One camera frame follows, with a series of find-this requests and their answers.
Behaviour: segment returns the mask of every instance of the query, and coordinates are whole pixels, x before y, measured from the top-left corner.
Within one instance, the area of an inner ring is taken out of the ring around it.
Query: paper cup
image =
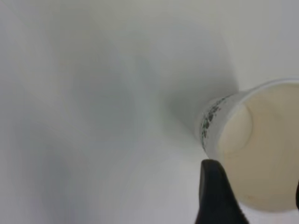
[[[218,143],[227,122],[254,94],[281,84],[299,84],[299,78],[274,80],[247,91],[211,100],[195,121],[195,136],[210,159],[219,159]]]

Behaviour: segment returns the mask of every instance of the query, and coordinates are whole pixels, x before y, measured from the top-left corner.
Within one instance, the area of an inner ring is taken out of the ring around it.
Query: white background
[[[206,158],[193,118],[211,98],[298,76],[298,7],[2,0],[1,223],[193,223]]]

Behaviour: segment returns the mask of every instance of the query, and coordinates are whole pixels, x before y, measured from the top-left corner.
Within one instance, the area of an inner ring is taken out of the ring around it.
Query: black object
[[[199,204],[195,224],[249,224],[218,161],[201,162]]]

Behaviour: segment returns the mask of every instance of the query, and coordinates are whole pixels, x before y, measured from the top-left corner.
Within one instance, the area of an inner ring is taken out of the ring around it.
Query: green floral pattern
[[[206,147],[206,143],[205,143],[204,140],[207,138],[209,127],[210,127],[213,119],[217,116],[217,112],[221,110],[221,107],[219,107],[220,104],[225,103],[226,99],[228,97],[230,97],[230,95],[217,100],[216,103],[214,103],[212,105],[209,112],[204,115],[204,118],[203,118],[202,123],[201,123],[201,143],[202,143],[204,149]]]

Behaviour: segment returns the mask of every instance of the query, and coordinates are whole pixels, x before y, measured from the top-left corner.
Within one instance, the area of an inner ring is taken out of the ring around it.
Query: cup rim
[[[268,81],[266,83],[258,85],[257,87],[254,87],[252,89],[249,89],[249,90],[245,91],[245,92],[247,92],[247,94],[245,94],[241,100],[239,100],[238,102],[235,103],[234,106],[232,106],[231,110],[229,111],[229,113],[225,117],[226,122],[222,123],[220,125],[219,131],[218,131],[217,136],[216,136],[217,141],[216,141],[215,146],[218,147],[218,142],[219,142],[221,134],[224,130],[225,125],[233,117],[233,115],[237,112],[238,107],[241,104],[246,102],[249,98],[251,98],[253,95],[257,94],[258,92],[260,92],[262,90],[266,90],[266,89],[268,89],[270,87],[273,87],[273,86],[281,85],[281,84],[299,84],[299,78],[294,77],[294,78],[275,79],[275,80]]]
[[[217,150],[218,149],[218,142],[219,142],[221,134],[224,130],[224,127],[227,124],[227,122],[232,118],[232,116],[236,113],[238,107],[241,104],[243,104],[245,101],[247,101],[249,98],[251,98],[253,95],[255,95],[256,93],[258,93],[262,90],[268,89],[270,87],[280,85],[280,84],[299,84],[299,78],[298,77],[289,77],[289,78],[275,79],[275,80],[268,81],[266,83],[262,83],[262,84],[260,84],[256,87],[254,87],[254,88],[244,90],[244,91],[240,91],[240,92],[236,93],[236,94],[240,94],[240,93],[243,92],[245,94],[239,101],[235,102],[235,104],[231,107],[231,109],[229,110],[229,112],[227,113],[227,115],[224,118],[226,120],[226,122],[222,122],[219,125],[219,131],[216,134],[216,137],[215,137],[216,141],[215,141],[215,144],[213,146],[214,149],[212,149],[213,151],[215,151],[215,153],[213,153],[213,154],[217,155],[215,159],[218,159],[218,150]],[[203,149],[204,149],[204,147],[203,147],[203,144],[202,144],[201,139],[200,139],[199,130],[201,128],[200,125],[201,125],[201,122],[202,122],[202,114],[203,114],[204,111],[205,111],[205,108],[203,108],[203,110],[201,110],[201,112],[197,116],[197,119],[195,120],[195,137],[198,139],[198,141],[200,142],[201,147]]]

